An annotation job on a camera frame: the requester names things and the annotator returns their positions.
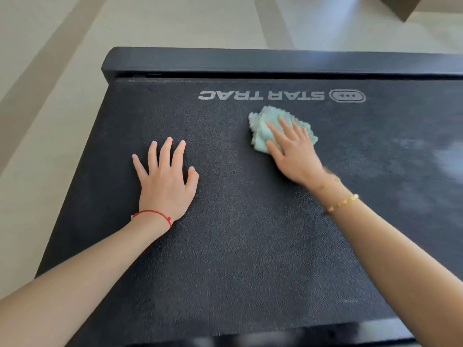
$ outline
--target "green cloth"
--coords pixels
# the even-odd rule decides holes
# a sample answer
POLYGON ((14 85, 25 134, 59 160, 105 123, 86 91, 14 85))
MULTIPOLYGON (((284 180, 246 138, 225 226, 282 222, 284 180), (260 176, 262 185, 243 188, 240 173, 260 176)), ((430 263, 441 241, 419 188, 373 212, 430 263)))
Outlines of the green cloth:
POLYGON ((281 150, 281 146, 275 141, 272 132, 265 124, 265 122, 270 122, 275 128, 283 131, 283 128, 278 122, 278 117, 282 117, 290 127, 293 126, 293 121, 295 121, 299 127, 306 128, 312 144, 315 145, 315 143, 318 141, 318 138, 314 136, 312 130, 310 129, 309 123, 301 122, 292 114, 286 112, 286 110, 280 110, 279 108, 272 106, 265 106, 260 113, 251 112, 249 114, 249 127, 252 130, 251 143, 254 145, 254 150, 269 153, 267 146, 265 145, 265 141, 267 140, 274 141, 278 148, 281 150))

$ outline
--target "treadmill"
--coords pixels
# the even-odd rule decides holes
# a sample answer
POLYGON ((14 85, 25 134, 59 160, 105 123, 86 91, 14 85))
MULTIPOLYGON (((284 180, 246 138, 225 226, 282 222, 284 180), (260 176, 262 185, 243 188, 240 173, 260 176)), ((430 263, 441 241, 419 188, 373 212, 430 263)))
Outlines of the treadmill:
POLYGON ((463 279, 463 56, 115 47, 102 71, 37 275, 130 221, 131 155, 146 167, 152 140, 184 139, 200 182, 69 346, 246 346, 275 331, 297 338, 274 346, 416 346, 315 198, 253 149, 248 115, 309 122, 322 163, 463 279))

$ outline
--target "black treadmill belt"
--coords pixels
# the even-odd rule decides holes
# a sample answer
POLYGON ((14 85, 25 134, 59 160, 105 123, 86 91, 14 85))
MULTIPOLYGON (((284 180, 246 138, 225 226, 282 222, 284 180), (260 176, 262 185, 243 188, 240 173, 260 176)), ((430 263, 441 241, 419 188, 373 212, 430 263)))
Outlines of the black treadmill belt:
POLYGON ((248 114, 264 105, 309 122, 322 163, 463 279, 463 177, 453 157, 463 153, 462 93, 456 80, 116 80, 38 273, 129 221, 140 191, 131 155, 146 166, 152 140, 186 140, 185 171, 195 166, 200 183, 184 218, 130 267, 71 344, 394 316, 315 198, 253 150, 248 114), (366 100, 337 102, 335 89, 366 100), (244 95, 224 99, 230 91, 244 95), (263 99, 246 99, 247 91, 263 99), (199 99, 201 92, 215 94, 199 99), (282 92, 281 100, 269 92, 282 92), (289 100, 284 92, 324 99, 289 100))

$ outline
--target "glossy black edge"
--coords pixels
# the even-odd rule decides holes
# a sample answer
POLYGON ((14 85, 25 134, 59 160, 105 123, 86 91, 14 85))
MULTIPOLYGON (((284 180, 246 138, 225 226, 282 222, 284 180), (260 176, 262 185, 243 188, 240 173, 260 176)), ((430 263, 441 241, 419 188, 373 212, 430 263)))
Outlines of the glossy black edge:
POLYGON ((114 47, 106 80, 147 73, 283 73, 463 76, 463 55, 180 47, 114 47))
MULTIPOLYGON (((297 346, 308 347, 328 347, 328 346, 393 346, 404 343, 406 346, 412 345, 415 339, 412 333, 398 318, 372 320, 364 322, 350 322, 343 324, 320 325, 313 327, 300 327, 282 330, 288 336, 294 336, 298 343, 297 346)), ((234 346, 234 341, 254 340, 257 335, 264 336, 274 332, 259 332, 250 334, 233 334, 213 336, 214 346, 234 346)), ((166 341, 158 343, 138 344, 138 347, 170 347, 185 345, 195 339, 183 341, 166 341)))

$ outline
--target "finger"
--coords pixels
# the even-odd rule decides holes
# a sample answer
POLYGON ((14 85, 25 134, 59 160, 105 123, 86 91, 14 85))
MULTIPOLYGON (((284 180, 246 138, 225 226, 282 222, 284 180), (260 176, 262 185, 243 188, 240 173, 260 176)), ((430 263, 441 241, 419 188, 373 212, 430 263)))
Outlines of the finger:
POLYGON ((285 120, 281 117, 278 117, 278 122, 280 123, 281 127, 283 128, 283 131, 285 132, 285 135, 288 137, 290 140, 298 140, 298 137, 296 135, 296 132, 294 129, 290 128, 289 125, 285 122, 285 120))
POLYGON ((267 140, 265 142, 265 145, 267 146, 267 149, 269 150, 269 153, 273 157, 274 161, 276 164, 280 163, 281 159, 284 157, 283 153, 281 153, 280 149, 278 146, 272 141, 272 140, 267 140))
POLYGON ((135 167, 136 174, 138 175, 138 180, 140 180, 140 183, 142 184, 143 181, 148 177, 148 173, 142 166, 142 163, 136 154, 132 155, 132 162, 133 166, 135 167))
POLYGON ((170 167, 170 149, 172 147, 172 138, 169 136, 159 153, 159 168, 170 167))
POLYGON ((293 121, 293 130, 299 139, 304 139, 304 133, 302 132, 302 128, 299 127, 295 121, 293 121))
POLYGON ((148 150, 148 169, 151 173, 155 173, 157 170, 157 142, 153 141, 148 150))
POLYGON ((185 185, 185 191, 193 200, 194 195, 196 194, 196 188, 198 187, 198 180, 200 175, 195 171, 194 167, 188 168, 188 179, 185 185))
POLYGON ((273 134, 273 137, 275 138, 276 142, 281 146, 281 148, 284 150, 285 147, 287 146, 289 139, 285 136, 285 134, 282 134, 280 130, 275 128, 272 123, 266 122, 267 126, 269 127, 270 131, 273 134))
POLYGON ((172 157, 172 168, 182 172, 183 168, 183 154, 185 152, 186 142, 184 140, 180 141, 177 148, 174 151, 174 156, 172 157))

